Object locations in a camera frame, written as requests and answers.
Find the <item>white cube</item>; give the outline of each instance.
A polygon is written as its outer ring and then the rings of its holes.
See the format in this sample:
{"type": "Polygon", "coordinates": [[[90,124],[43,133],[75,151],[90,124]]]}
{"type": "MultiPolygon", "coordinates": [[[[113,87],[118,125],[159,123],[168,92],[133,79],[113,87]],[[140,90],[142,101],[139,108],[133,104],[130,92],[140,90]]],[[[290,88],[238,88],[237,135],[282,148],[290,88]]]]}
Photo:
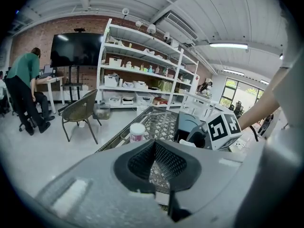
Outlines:
{"type": "Polygon", "coordinates": [[[233,144],[241,135],[241,128],[233,113],[220,112],[206,119],[212,150],[223,150],[233,144]]]}

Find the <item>television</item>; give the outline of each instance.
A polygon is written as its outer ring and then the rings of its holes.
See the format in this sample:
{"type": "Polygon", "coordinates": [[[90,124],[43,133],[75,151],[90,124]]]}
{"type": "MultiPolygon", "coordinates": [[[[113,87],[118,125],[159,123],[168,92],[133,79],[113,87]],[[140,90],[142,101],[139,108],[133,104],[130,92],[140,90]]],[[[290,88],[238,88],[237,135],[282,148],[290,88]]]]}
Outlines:
{"type": "Polygon", "coordinates": [[[54,35],[50,66],[97,66],[102,38],[95,33],[54,35]]]}

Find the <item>white ceiling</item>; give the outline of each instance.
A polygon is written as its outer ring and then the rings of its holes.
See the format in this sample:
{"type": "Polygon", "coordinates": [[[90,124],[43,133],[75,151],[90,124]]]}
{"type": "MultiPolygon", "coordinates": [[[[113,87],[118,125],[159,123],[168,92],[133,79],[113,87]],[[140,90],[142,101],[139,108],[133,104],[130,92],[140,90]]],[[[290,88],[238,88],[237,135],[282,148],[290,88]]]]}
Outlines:
{"type": "Polygon", "coordinates": [[[198,35],[194,52],[212,67],[272,78],[286,47],[285,19],[278,0],[28,0],[12,24],[11,34],[59,17],[96,14],[154,23],[168,11],[187,22],[198,35]],[[248,43],[249,49],[211,48],[207,42],[248,43]]]}

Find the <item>green shirt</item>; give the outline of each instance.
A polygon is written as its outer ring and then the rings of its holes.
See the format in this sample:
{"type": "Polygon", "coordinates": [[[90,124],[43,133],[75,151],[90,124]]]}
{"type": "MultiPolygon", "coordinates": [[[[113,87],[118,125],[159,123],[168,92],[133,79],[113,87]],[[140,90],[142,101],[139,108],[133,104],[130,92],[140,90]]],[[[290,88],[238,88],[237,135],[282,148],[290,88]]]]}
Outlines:
{"type": "Polygon", "coordinates": [[[19,56],[13,63],[7,78],[18,76],[28,87],[30,80],[39,76],[39,57],[34,53],[19,56]]]}

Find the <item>shelf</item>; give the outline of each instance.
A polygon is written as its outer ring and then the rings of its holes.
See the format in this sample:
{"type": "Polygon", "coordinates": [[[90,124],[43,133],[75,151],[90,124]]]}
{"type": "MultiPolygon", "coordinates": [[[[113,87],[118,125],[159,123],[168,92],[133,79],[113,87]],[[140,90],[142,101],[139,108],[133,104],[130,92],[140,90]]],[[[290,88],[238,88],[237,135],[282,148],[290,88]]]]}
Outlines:
{"type": "Polygon", "coordinates": [[[174,49],[167,43],[132,28],[111,24],[110,35],[116,39],[130,41],[154,49],[162,54],[180,54],[179,50],[174,49]]]}
{"type": "Polygon", "coordinates": [[[165,77],[165,76],[162,76],[162,75],[143,72],[143,71],[135,70],[135,69],[129,69],[129,68],[126,68],[126,67],[121,67],[121,66],[117,67],[117,66],[101,65],[100,67],[103,67],[104,69],[114,69],[114,70],[131,72],[131,73],[135,73],[135,74],[143,74],[143,75],[148,75],[148,76],[152,76],[152,77],[156,77],[156,78],[162,78],[162,79],[169,80],[169,81],[174,81],[174,78],[168,78],[168,77],[165,77]]]}
{"type": "MultiPolygon", "coordinates": [[[[153,105],[156,107],[167,107],[167,104],[160,104],[160,105],[153,105]]],[[[175,103],[175,104],[171,104],[170,107],[174,107],[174,106],[181,106],[181,103],[175,103]]],[[[123,104],[120,103],[119,106],[113,106],[111,105],[110,108],[137,108],[137,103],[135,104],[123,104]]]]}
{"type": "Polygon", "coordinates": [[[183,84],[183,85],[186,85],[186,86],[191,86],[191,84],[186,84],[185,82],[182,82],[182,81],[177,81],[176,83],[183,84]]]}
{"type": "MultiPolygon", "coordinates": [[[[171,55],[171,57],[178,61],[179,57],[180,57],[180,53],[174,53],[171,55]]],[[[193,64],[196,65],[197,64],[197,62],[195,62],[194,60],[192,60],[190,57],[186,56],[185,54],[183,55],[181,62],[186,65],[193,65],[193,64]]]]}
{"type": "Polygon", "coordinates": [[[122,91],[138,91],[138,92],[149,92],[155,94],[163,94],[163,95],[170,95],[170,92],[161,91],[161,90],[151,90],[151,89],[136,89],[136,88],[124,88],[124,87],[107,87],[105,85],[100,85],[99,89],[107,89],[107,90],[122,90],[122,91]]]}
{"type": "Polygon", "coordinates": [[[161,57],[157,57],[155,55],[134,48],[124,47],[124,46],[119,46],[116,44],[109,44],[109,43],[105,43],[104,46],[106,47],[107,53],[122,55],[126,57],[133,57],[143,61],[158,64],[163,67],[177,67],[175,63],[169,60],[163,59],[161,57]]]}
{"type": "Polygon", "coordinates": [[[184,73],[187,73],[187,74],[191,74],[191,75],[193,75],[194,76],[194,73],[193,72],[190,72],[190,71],[188,71],[187,69],[185,69],[185,68],[180,68],[180,72],[181,71],[183,71],[184,73]]]}

